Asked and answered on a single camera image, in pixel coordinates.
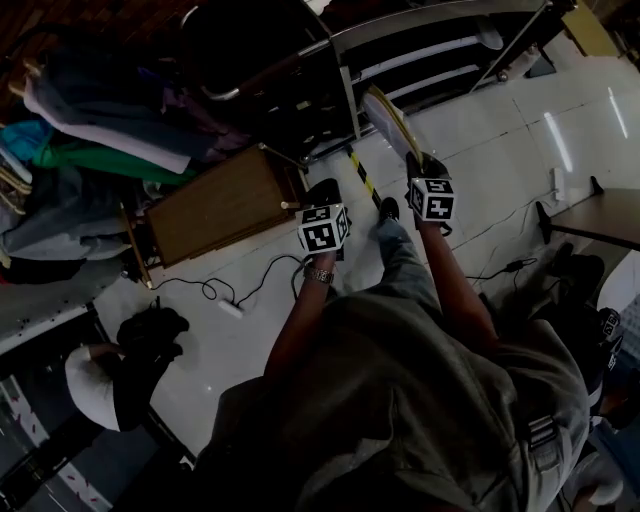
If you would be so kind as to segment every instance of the cable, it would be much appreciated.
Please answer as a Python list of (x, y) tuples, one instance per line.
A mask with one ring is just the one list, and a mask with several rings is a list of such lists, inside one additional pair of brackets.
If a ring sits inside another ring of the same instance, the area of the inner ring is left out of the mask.
[[(171, 279), (167, 279), (166, 281), (162, 281), (155, 288), (150, 288), (150, 290), (152, 292), (155, 292), (156, 290), (160, 289), (165, 284), (170, 283), (171, 281), (180, 281), (181, 283), (185, 283), (185, 284), (199, 284), (199, 285), (202, 285), (202, 295), (204, 295), (208, 300), (216, 300), (218, 298), (218, 292), (216, 291), (216, 289), (213, 286), (211, 286), (209, 284), (211, 281), (217, 281), (218, 283), (221, 283), (221, 284), (229, 287), (229, 289), (231, 290), (231, 303), (235, 302), (235, 300), (236, 300), (236, 291), (233, 289), (233, 286), (231, 286), (229, 283), (225, 283), (222, 279), (218, 279), (217, 277), (212, 277), (211, 279), (207, 279), (206, 281), (187, 281), (186, 279), (181, 279), (179, 277), (172, 277)], [(213, 297), (211, 297), (211, 296), (209, 296), (209, 295), (207, 295), (205, 293), (205, 289), (206, 288), (209, 288), (213, 292)]]
[(465, 276), (465, 277), (467, 279), (475, 279), (476, 281), (490, 281), (491, 279), (493, 279), (496, 276), (499, 276), (500, 274), (511, 274), (513, 272), (516, 273), (516, 277), (517, 277), (518, 272), (520, 272), (524, 267), (533, 265), (536, 261), (538, 261), (538, 258), (526, 258), (524, 260), (515, 260), (509, 263), (502, 270), (498, 270), (493, 275), (486, 276), (486, 277), (483, 277), (483, 276)]
[[(226, 287), (229, 288), (229, 290), (231, 290), (231, 301), (230, 301), (230, 303), (233, 306), (239, 308), (240, 304), (242, 304), (249, 297), (251, 297), (252, 295), (257, 293), (264, 286), (264, 283), (265, 283), (265, 281), (267, 279), (267, 276), (269, 275), (269, 271), (271, 270), (271, 267), (273, 267), (274, 263), (276, 261), (280, 261), (280, 260), (285, 259), (285, 258), (292, 259), (292, 260), (294, 260), (294, 261), (296, 261), (298, 263), (298, 267), (295, 269), (295, 271), (293, 272), (293, 275), (291, 276), (291, 291), (293, 292), (294, 299), (298, 300), (298, 292), (296, 292), (295, 279), (298, 276), (298, 274), (302, 271), (302, 269), (304, 268), (304, 264), (306, 263), (306, 260), (310, 258), (310, 256), (307, 256), (304, 260), (301, 260), (300, 258), (298, 258), (296, 256), (292, 256), (291, 254), (282, 254), (282, 255), (278, 256), (277, 258), (273, 259), (271, 261), (271, 263), (269, 263), (269, 266), (267, 267), (267, 270), (265, 271), (264, 275), (262, 276), (262, 279), (260, 280), (260, 284), (254, 290), (249, 292), (249, 294), (246, 297), (243, 297), (242, 299), (240, 299), (237, 302), (236, 302), (236, 291), (233, 288), (233, 286), (231, 286), (229, 283), (223, 281), (222, 279), (218, 279), (217, 277), (212, 277), (210, 279), (207, 279), (206, 281), (187, 281), (186, 279), (182, 279), (180, 277), (172, 277), (171, 279), (167, 279), (166, 281), (162, 281), (155, 288), (151, 288), (151, 291), (156, 291), (156, 290), (160, 289), (161, 287), (163, 287), (165, 284), (170, 283), (171, 281), (179, 281), (179, 282), (185, 283), (185, 284), (199, 284), (200, 286), (202, 286), (202, 288), (201, 288), (202, 295), (204, 295), (207, 300), (216, 300), (218, 298), (218, 292), (216, 291), (216, 289), (213, 286), (211, 286), (211, 284), (209, 284), (209, 283), (215, 281), (215, 282), (218, 282), (220, 284), (225, 285)], [(211, 292), (213, 292), (213, 296), (211, 296), (210, 294), (208, 294), (206, 292), (207, 289), (211, 290)]]
[(513, 276), (513, 288), (515, 289), (516, 295), (520, 292), (518, 290), (518, 274), (520, 273), (520, 269), (516, 270), (516, 274)]
[(244, 297), (243, 299), (240, 299), (238, 302), (236, 302), (233, 305), (239, 308), (240, 304), (242, 304), (245, 300), (247, 300), (249, 297), (251, 297), (254, 293), (257, 293), (260, 290), (260, 288), (262, 288), (264, 286), (264, 282), (267, 279), (267, 275), (269, 274), (269, 270), (271, 270), (271, 267), (273, 267), (273, 264), (276, 261), (280, 261), (281, 259), (284, 259), (284, 258), (291, 258), (292, 260), (295, 260), (295, 261), (298, 262), (298, 266), (299, 267), (298, 267), (298, 269), (296, 269), (296, 272), (294, 272), (293, 278), (292, 278), (292, 281), (291, 281), (291, 286), (293, 288), (293, 296), (297, 299), (296, 290), (295, 290), (295, 287), (293, 286), (293, 279), (295, 279), (295, 276), (300, 271), (299, 268), (302, 265), (303, 261), (300, 258), (296, 258), (295, 256), (291, 256), (290, 254), (283, 254), (282, 256), (278, 256), (277, 258), (272, 260), (271, 263), (269, 263), (269, 266), (267, 267), (266, 272), (262, 276), (262, 281), (260, 281), (260, 284), (258, 285), (258, 287), (255, 290), (252, 290), (251, 292), (249, 292), (249, 294), (246, 297)]
[(573, 510), (573, 507), (571, 506), (571, 503), (569, 503), (569, 500), (564, 495), (564, 489), (563, 488), (560, 489), (560, 496), (562, 496), (562, 499), (567, 503), (567, 506), (569, 507), (569, 510)]

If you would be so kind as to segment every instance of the folded fabric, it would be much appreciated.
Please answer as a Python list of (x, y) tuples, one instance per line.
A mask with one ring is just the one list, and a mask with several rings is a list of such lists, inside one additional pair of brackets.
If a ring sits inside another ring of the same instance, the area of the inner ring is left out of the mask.
[(0, 269), (0, 283), (46, 284), (67, 281), (78, 273), (85, 260), (32, 261), (12, 258), (11, 267)]
[(183, 173), (189, 164), (188, 156), (173, 153), (114, 130), (88, 124), (66, 124), (53, 108), (48, 107), (46, 103), (40, 103), (41, 99), (36, 97), (34, 84), (29, 78), (23, 99), (31, 112), (42, 116), (53, 127), (67, 135), (104, 144), (178, 174)]
[(9, 168), (20, 176), (25, 183), (30, 184), (33, 181), (31, 173), (22, 165), (22, 162), (9, 151), (2, 140), (0, 140), (0, 157), (4, 159)]
[(107, 128), (201, 161), (216, 143), (215, 136), (166, 123), (137, 67), (122, 55), (90, 45), (55, 48), (37, 86), (38, 100), (65, 124)]
[[(83, 175), (69, 165), (40, 173), (26, 209), (17, 227), (0, 235), (0, 248), (12, 258), (100, 259), (114, 255), (111, 242), (126, 248), (112, 237), (126, 230), (119, 197), (100, 174)], [(102, 237), (111, 237), (108, 246)]]
[(61, 146), (43, 146), (34, 154), (31, 162), (37, 167), (45, 168), (72, 164), (165, 185), (182, 185), (196, 176), (196, 172), (192, 170), (186, 170), (183, 174), (175, 174), (117, 149), (83, 140)]
[(0, 131), (0, 140), (8, 151), (23, 162), (33, 158), (35, 152), (53, 135), (53, 128), (44, 119), (10, 124)]

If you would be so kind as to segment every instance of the gray shirt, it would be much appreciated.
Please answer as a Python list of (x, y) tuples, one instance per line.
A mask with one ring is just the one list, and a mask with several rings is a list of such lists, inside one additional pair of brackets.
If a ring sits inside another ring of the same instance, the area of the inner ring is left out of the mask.
[[(533, 449), (528, 423), (545, 415), (555, 436)], [(546, 322), (489, 360), (416, 302), (360, 292), (325, 309), (316, 344), (277, 386), (222, 395), (196, 477), (237, 510), (537, 512), (587, 430), (580, 371)]]

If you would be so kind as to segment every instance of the white object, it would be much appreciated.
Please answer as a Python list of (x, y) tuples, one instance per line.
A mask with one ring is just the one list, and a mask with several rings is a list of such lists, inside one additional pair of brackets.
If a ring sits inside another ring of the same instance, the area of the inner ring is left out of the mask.
[(422, 220), (447, 222), (455, 215), (456, 195), (451, 180), (414, 178), (410, 192), (411, 208)]
[(540, 50), (538, 50), (538, 47), (530, 46), (516, 57), (515, 60), (509, 64), (509, 67), (504, 70), (505, 77), (507, 80), (522, 78), (524, 74), (533, 67), (539, 58)]
[(113, 381), (91, 359), (89, 347), (75, 349), (64, 365), (73, 403), (91, 421), (120, 431), (113, 402)]
[(9, 167), (11, 167), (11, 170), (15, 172), (20, 178), (22, 178), (22, 181), (31, 184), (31, 182), (33, 181), (32, 174), (24, 165), (22, 165), (22, 162), (18, 160), (13, 155), (13, 153), (11, 153), (11, 151), (6, 148), (6, 146), (2, 142), (0, 142), (0, 155), (2, 155), (2, 158), (7, 161)]
[(238, 320), (242, 320), (244, 316), (244, 312), (240, 308), (234, 306), (227, 300), (222, 299), (218, 301), (218, 306), (222, 311), (229, 313), (231, 316), (235, 316)]
[(332, 204), (296, 212), (298, 238), (307, 254), (337, 251), (349, 234), (343, 204)]
[(556, 201), (565, 200), (565, 188), (564, 188), (564, 172), (560, 167), (553, 168), (553, 190), (555, 193)]
[(63, 120), (53, 117), (49, 111), (38, 103), (33, 94), (33, 85), (30, 78), (27, 78), (23, 100), (25, 107), (31, 112), (42, 116), (51, 126), (62, 133), (118, 149), (176, 174), (182, 174), (187, 165), (189, 165), (189, 160), (191, 160), (188, 156), (172, 153), (159, 146), (135, 139), (115, 130), (99, 126), (65, 124)]
[(305, 3), (316, 15), (320, 16), (324, 8), (331, 3), (331, 0), (305, 0)]

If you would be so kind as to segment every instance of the shoe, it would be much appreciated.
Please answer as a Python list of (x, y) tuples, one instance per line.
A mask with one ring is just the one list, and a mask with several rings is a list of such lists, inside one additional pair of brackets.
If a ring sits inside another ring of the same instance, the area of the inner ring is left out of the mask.
[(386, 219), (393, 219), (396, 222), (400, 219), (400, 208), (398, 207), (398, 202), (393, 197), (385, 197), (380, 205), (378, 222), (382, 223)]

